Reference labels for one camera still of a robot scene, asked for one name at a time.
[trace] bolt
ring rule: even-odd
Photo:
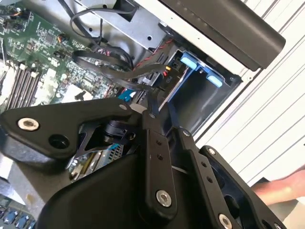
[[[122,108],[123,110],[127,110],[127,107],[123,104],[120,104],[119,107]]]
[[[156,116],[153,113],[149,113],[149,116],[152,118],[156,118]]]
[[[280,225],[278,225],[277,223],[274,224],[276,229],[282,229]]]
[[[219,218],[221,225],[223,225],[223,227],[225,229],[232,229],[232,223],[226,215],[219,214],[218,218]]]
[[[183,130],[183,133],[184,133],[184,135],[187,136],[187,137],[191,136],[191,134],[190,134],[188,131],[186,131],[186,130]]]
[[[26,131],[35,131],[39,128],[39,123],[32,118],[22,118],[18,122],[18,127]]]
[[[212,154],[212,155],[215,155],[215,154],[216,154],[215,151],[214,151],[213,149],[209,148],[208,150],[209,150],[209,153],[210,153],[210,154]]]
[[[172,205],[171,196],[164,190],[157,191],[156,198],[163,207],[169,208]]]

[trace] blue tab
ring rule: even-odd
[[[192,57],[190,54],[185,52],[181,57],[180,61],[185,65],[189,66],[191,69],[195,70],[197,67],[197,60]]]
[[[213,72],[209,73],[206,76],[206,79],[218,88],[223,85],[222,78],[220,76],[214,74]]]

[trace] capacitor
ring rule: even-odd
[[[61,75],[61,79],[62,79],[62,80],[65,80],[65,79],[67,79],[67,78],[68,78],[68,76],[67,76],[66,73],[63,73],[63,74]]]

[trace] black cable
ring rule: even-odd
[[[79,64],[81,67],[83,67],[85,69],[95,71],[97,73],[100,73],[102,76],[104,76],[103,73],[102,73],[102,68],[99,68],[98,66],[96,66],[96,65],[94,65],[90,62],[87,62],[87,61],[85,61],[81,58],[78,58],[77,64]],[[115,77],[112,77],[112,76],[109,77],[108,79],[113,80],[115,83],[119,84],[122,87],[125,87],[127,89],[132,89],[132,90],[135,90],[135,91],[148,91],[152,88],[148,85],[132,83],[132,82],[122,80],[122,79],[118,79],[118,78],[115,78]]]
[[[76,14],[74,14],[73,16],[71,16],[71,20],[70,20],[70,26],[72,28],[72,30],[79,36],[87,38],[86,35],[82,35],[79,34],[73,27],[73,22],[75,23],[75,20],[79,20],[78,18],[82,15],[85,15],[87,13],[90,12],[94,12],[94,11],[103,11],[103,12],[110,12],[110,13],[118,13],[118,14],[132,14],[136,11],[137,9],[134,8],[132,11],[123,11],[123,10],[115,10],[115,9],[108,9],[108,8],[90,8],[90,9],[86,9],[83,11],[80,11]],[[117,52],[118,54],[121,54],[130,64],[131,68],[133,69],[133,61],[131,56],[122,48],[120,47],[104,47],[105,50],[108,51],[113,51],[113,52]]]
[[[100,53],[93,53],[93,52],[88,52],[88,51],[74,51],[72,53],[72,59],[80,64],[80,60],[83,60],[81,57],[85,58],[94,58],[99,60],[99,58],[104,58],[107,59],[108,56],[104,56]],[[107,78],[118,78],[118,79],[124,79],[124,80],[129,80],[129,79],[135,79],[135,78],[141,78],[146,75],[150,75],[152,73],[161,73],[166,70],[166,65],[160,64],[160,63],[155,63],[155,64],[148,64],[142,68],[137,68],[134,71],[129,71],[129,72],[120,72],[116,70],[109,69],[107,67],[99,67],[93,63],[90,63],[88,61],[85,61],[88,63],[86,65],[86,68],[89,70],[94,70],[95,72],[103,74]]]
[[[100,73],[102,76],[113,80],[120,86],[123,86],[128,89],[132,89],[132,90],[147,91],[147,90],[150,90],[152,87],[145,85],[145,84],[132,83],[132,82],[127,81],[128,79],[140,78],[140,77],[143,77],[145,75],[149,75],[149,74],[152,74],[155,72],[163,73],[166,69],[166,65],[157,63],[157,64],[146,65],[142,68],[136,69],[133,72],[115,71],[115,70],[111,70],[107,67],[96,66],[95,64],[90,63],[81,58],[81,57],[87,57],[87,54],[89,54],[89,53],[90,52],[87,52],[87,51],[76,51],[72,54],[72,59],[77,64],[79,64],[81,67],[94,71],[94,72],[97,72],[97,73]]]
[[[63,7],[63,9],[67,12],[67,14],[69,15],[70,18],[72,18],[74,16],[74,13],[72,12],[72,10],[70,9],[70,7],[68,6],[68,4],[66,3],[65,0],[58,0],[59,4]],[[90,39],[93,43],[96,43],[96,39],[99,39],[97,37],[92,37],[91,34],[83,27],[83,25],[81,24],[81,20],[76,18],[74,20],[74,24],[76,25],[76,27],[84,34],[84,38]]]
[[[103,48],[107,51],[110,51],[110,52],[116,52],[118,53],[119,55],[123,56],[124,59],[130,64],[130,67],[131,69],[133,69],[133,61],[132,61],[132,58],[131,56],[125,51],[123,50],[122,48],[120,47],[112,47],[110,45],[108,46],[105,46],[105,47],[102,47],[101,44],[98,44],[98,42],[103,42],[103,43],[106,43],[108,42],[106,39],[103,39],[102,36],[101,37],[98,37],[98,38],[94,38],[91,36],[91,34],[89,32],[87,32],[87,30],[83,27],[83,25],[81,24],[81,21],[80,19],[78,18],[80,15],[79,14],[86,14],[88,12],[88,10],[83,10],[81,12],[79,12],[78,14],[75,14],[72,12],[72,10],[70,9],[70,7],[67,5],[67,3],[65,2],[65,0],[58,0],[58,2],[60,3],[60,5],[64,8],[64,10],[67,12],[67,14],[70,16],[71,20],[70,20],[70,26],[72,28],[72,30],[78,34],[79,36],[81,37],[84,37],[84,38],[87,38],[87,39],[90,39],[90,41],[95,44],[96,46],[98,46],[99,48]],[[75,29],[73,28],[72,26],[72,23],[74,22],[74,24],[76,25],[76,27],[84,34],[84,35],[81,35],[79,33],[77,33],[75,31]]]
[[[78,33],[74,28],[73,28],[73,22],[74,20],[78,19],[80,16],[82,15],[85,15],[87,13],[91,13],[91,12],[94,12],[94,11],[103,11],[103,12],[109,12],[109,13],[118,13],[118,14],[132,14],[136,11],[136,8],[134,8],[132,11],[123,11],[123,10],[116,10],[116,9],[108,9],[108,8],[89,8],[89,9],[86,9],[86,10],[82,10],[76,14],[74,14],[72,17],[71,17],[71,20],[70,20],[70,26],[72,27],[73,31],[81,36],[81,37],[84,37],[84,38],[87,38],[86,36]]]
[[[92,58],[92,59],[99,60],[103,63],[104,66],[111,67],[113,69],[115,69],[114,67],[116,67],[116,68],[122,69],[124,71],[131,70],[130,65],[127,62],[114,58],[114,57],[111,57],[111,56],[105,56],[105,55],[103,55],[101,53],[97,53],[97,52],[90,52],[90,51],[85,51],[85,50],[74,51],[72,53],[72,59],[76,63],[77,63],[78,57],[85,57],[85,58]]]

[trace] motherboard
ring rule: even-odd
[[[0,8],[0,38],[0,112],[114,97],[119,90],[72,61],[72,52],[89,49],[86,45],[22,3]]]

